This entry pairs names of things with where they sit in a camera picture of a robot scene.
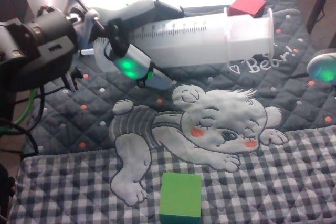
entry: glowing green light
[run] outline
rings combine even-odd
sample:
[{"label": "glowing green light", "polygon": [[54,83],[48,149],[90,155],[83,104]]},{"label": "glowing green light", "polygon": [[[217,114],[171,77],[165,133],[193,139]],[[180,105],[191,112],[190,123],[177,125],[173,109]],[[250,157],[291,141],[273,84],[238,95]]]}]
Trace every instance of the glowing green light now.
[{"label": "glowing green light", "polygon": [[151,72],[148,72],[147,74],[147,79],[151,79],[153,77],[154,73],[151,71]]},{"label": "glowing green light", "polygon": [[124,69],[130,69],[130,68],[133,67],[133,63],[130,62],[130,61],[127,61],[127,60],[121,62],[120,65],[121,65],[121,67],[124,68]]},{"label": "glowing green light", "polygon": [[129,78],[136,78],[136,74],[134,72],[131,72],[131,71],[127,71],[124,73],[126,76],[128,76]]},{"label": "glowing green light", "polygon": [[324,70],[319,74],[319,76],[323,81],[332,81],[335,78],[335,72]]}]

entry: bear nose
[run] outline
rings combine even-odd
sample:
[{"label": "bear nose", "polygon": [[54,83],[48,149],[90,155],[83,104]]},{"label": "bear nose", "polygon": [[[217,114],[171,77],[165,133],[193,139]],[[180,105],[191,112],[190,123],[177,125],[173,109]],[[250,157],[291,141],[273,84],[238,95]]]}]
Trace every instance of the bear nose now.
[{"label": "bear nose", "polygon": [[225,130],[222,132],[222,137],[224,138],[224,141],[231,141],[238,138],[238,134],[236,132]]}]

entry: large plastic syringe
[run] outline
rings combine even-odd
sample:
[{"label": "large plastic syringe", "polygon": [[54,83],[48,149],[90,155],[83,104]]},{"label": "large plastic syringe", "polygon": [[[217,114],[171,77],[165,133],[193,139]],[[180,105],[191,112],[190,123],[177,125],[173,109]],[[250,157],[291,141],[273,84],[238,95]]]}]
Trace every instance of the large plastic syringe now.
[{"label": "large plastic syringe", "polygon": [[[98,39],[93,43],[97,64],[106,72],[115,70],[103,55],[107,42],[107,39]],[[225,8],[221,14],[149,23],[131,32],[129,42],[161,68],[229,63],[247,60],[256,54],[268,54],[272,63],[272,12],[269,9],[262,18],[228,17]]]}]

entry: green block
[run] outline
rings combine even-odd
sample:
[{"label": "green block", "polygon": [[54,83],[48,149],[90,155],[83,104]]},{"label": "green block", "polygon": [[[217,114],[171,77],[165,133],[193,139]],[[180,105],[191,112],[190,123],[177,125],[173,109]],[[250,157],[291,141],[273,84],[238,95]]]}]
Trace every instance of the green block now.
[{"label": "green block", "polygon": [[161,224],[198,224],[201,189],[200,175],[163,173],[159,212]]}]

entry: floor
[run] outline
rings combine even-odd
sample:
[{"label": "floor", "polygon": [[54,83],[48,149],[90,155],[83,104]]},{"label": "floor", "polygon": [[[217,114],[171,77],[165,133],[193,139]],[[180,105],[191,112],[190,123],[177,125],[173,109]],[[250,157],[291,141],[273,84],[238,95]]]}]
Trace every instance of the floor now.
[{"label": "floor", "polygon": [[[297,0],[299,9],[305,22],[308,20],[315,1],[316,0]],[[331,25],[336,24],[336,5],[334,3],[336,3],[336,0],[327,0],[324,8],[326,16],[315,25],[315,28],[311,34],[312,43],[317,50],[327,48],[332,36],[336,32],[336,25]],[[28,95],[28,92],[23,92],[18,94],[17,98],[22,99],[28,97]],[[25,106],[25,103],[16,106],[14,118],[17,118],[19,115],[21,115]],[[0,141],[0,148],[19,150],[24,140],[24,136],[3,136]],[[20,164],[19,155],[0,153],[0,163],[2,163],[8,169],[10,176],[16,177],[16,173]]]}]

